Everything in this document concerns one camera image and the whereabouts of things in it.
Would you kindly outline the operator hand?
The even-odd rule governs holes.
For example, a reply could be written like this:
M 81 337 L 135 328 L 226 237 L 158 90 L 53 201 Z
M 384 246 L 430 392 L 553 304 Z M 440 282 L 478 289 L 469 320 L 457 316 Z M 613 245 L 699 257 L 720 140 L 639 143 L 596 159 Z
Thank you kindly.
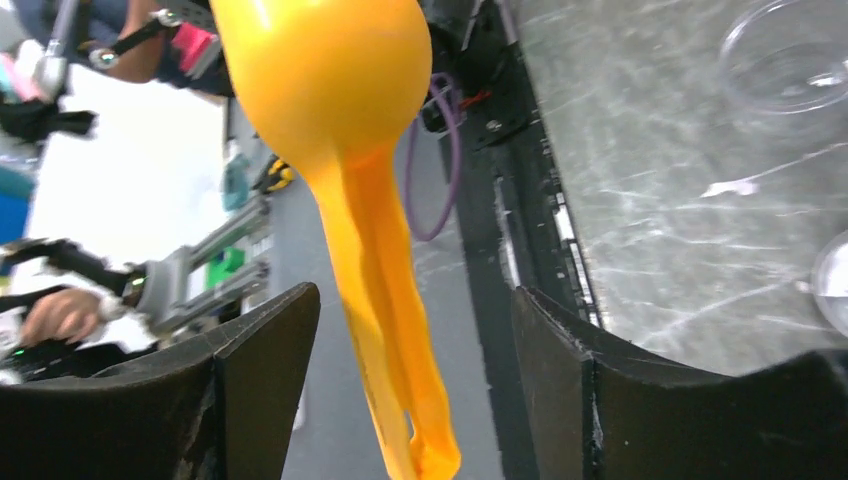
M 38 300 L 28 313 L 20 333 L 20 344 L 32 346 L 45 340 L 66 343 L 82 341 L 104 320 L 100 298 L 87 290 L 70 288 Z

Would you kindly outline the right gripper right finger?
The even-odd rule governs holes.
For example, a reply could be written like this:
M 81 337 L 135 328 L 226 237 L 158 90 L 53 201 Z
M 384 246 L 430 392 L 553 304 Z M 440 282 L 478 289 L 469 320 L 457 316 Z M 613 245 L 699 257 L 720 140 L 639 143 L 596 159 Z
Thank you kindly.
M 843 479 L 847 354 L 740 377 L 629 343 L 518 288 L 512 322 L 544 479 Z

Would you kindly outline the clear plastic jar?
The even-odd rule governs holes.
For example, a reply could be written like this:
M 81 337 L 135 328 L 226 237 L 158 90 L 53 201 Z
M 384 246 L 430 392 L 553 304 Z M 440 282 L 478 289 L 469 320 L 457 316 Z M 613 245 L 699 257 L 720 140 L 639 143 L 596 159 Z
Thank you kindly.
M 724 93 L 766 114 L 847 99 L 847 3 L 766 1 L 737 18 L 718 55 Z

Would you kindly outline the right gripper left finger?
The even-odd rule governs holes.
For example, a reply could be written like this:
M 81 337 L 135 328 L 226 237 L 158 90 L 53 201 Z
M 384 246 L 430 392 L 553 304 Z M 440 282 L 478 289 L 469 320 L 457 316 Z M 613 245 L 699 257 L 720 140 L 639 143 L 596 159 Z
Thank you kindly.
M 1 364 L 5 479 L 277 479 L 320 315 L 301 283 L 162 350 L 44 343 Z

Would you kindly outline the orange plastic scoop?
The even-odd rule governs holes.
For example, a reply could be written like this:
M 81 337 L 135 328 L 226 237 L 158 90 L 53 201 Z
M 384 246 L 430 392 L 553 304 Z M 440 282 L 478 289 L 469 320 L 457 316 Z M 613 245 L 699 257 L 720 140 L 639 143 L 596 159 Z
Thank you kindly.
M 214 1 L 233 90 L 320 211 L 388 475 L 451 479 L 461 454 L 413 268 L 395 147 L 430 84 L 415 1 Z

